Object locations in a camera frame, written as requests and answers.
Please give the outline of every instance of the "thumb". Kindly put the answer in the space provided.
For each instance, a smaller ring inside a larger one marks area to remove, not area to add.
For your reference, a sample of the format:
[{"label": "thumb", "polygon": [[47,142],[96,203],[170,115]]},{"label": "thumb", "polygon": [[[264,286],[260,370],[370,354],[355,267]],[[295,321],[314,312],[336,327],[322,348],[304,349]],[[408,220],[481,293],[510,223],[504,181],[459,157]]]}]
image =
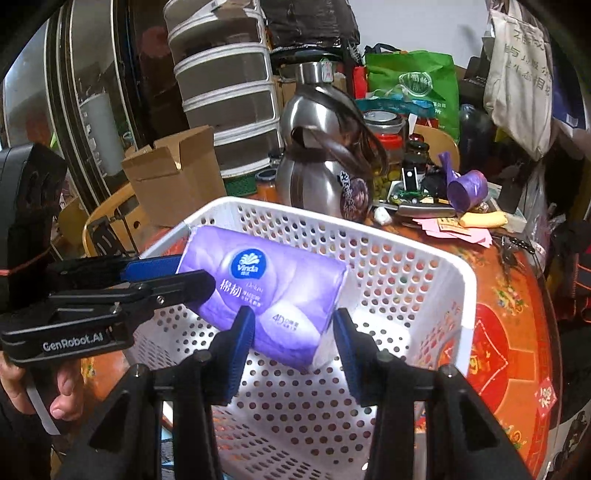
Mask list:
[{"label": "thumb", "polygon": [[0,382],[4,391],[19,412],[32,415],[35,413],[35,409],[31,405],[27,390],[21,382],[24,374],[24,368],[10,364],[4,354],[0,354]]}]

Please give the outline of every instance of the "orange tablecloth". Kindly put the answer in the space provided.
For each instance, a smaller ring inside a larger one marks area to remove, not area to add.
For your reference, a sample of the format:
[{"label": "orange tablecloth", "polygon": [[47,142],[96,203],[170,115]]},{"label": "orange tablecloth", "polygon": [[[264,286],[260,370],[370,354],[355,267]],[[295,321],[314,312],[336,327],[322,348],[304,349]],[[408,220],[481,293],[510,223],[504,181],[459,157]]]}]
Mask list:
[{"label": "orange tablecloth", "polygon": [[[384,229],[449,251],[473,268],[478,305],[468,380],[534,477],[542,475],[544,459],[553,448],[549,432],[559,421],[561,364],[552,306],[526,254],[518,254],[525,271],[513,270],[507,283],[494,247],[435,239],[407,226]],[[167,253],[179,253],[183,247]],[[439,361],[446,363],[445,353]],[[98,398],[106,397],[128,367],[121,352],[88,359],[85,365],[86,382]],[[552,405],[554,396],[558,401]]]}]

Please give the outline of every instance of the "human hand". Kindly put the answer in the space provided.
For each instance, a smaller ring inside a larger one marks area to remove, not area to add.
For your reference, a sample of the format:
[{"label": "human hand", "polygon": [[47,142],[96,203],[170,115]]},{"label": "human hand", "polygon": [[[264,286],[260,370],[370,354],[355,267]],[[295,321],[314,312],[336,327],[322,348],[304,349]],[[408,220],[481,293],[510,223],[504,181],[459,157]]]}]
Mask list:
[{"label": "human hand", "polygon": [[[14,407],[21,413],[33,415],[35,409],[22,384],[25,369],[10,364],[0,352],[0,382]],[[80,360],[63,363],[57,371],[57,389],[60,393],[51,403],[49,412],[56,420],[77,420],[82,415],[84,382]]]}]

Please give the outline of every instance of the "purple garbage bag roll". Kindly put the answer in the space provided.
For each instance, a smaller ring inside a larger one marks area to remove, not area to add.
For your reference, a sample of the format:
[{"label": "purple garbage bag roll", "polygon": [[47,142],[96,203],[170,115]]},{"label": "purple garbage bag roll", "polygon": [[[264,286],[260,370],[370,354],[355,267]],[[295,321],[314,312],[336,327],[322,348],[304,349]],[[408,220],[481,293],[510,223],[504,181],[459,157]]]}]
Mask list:
[{"label": "purple garbage bag roll", "polygon": [[447,199],[457,212],[465,213],[478,205],[488,194],[486,177],[479,170],[458,175],[452,168],[449,152],[440,153],[439,160],[446,173]]},{"label": "purple garbage bag roll", "polygon": [[199,269],[214,276],[216,290],[189,309],[227,330],[247,305],[256,315],[256,351],[297,369],[313,365],[345,282],[344,262],[205,225],[191,232],[177,272]]}]

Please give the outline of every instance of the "purple tissue pack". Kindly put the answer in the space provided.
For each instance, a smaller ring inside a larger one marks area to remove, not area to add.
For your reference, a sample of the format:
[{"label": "purple tissue pack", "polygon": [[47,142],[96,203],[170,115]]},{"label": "purple tissue pack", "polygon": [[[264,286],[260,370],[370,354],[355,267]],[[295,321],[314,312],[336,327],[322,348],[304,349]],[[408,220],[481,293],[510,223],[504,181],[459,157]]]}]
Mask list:
[{"label": "purple tissue pack", "polygon": [[201,307],[187,307],[228,330],[242,305],[256,316],[253,348],[299,370],[336,355],[331,316],[353,307],[348,266],[300,248],[215,226],[193,228],[177,273],[205,270],[216,290]]}]

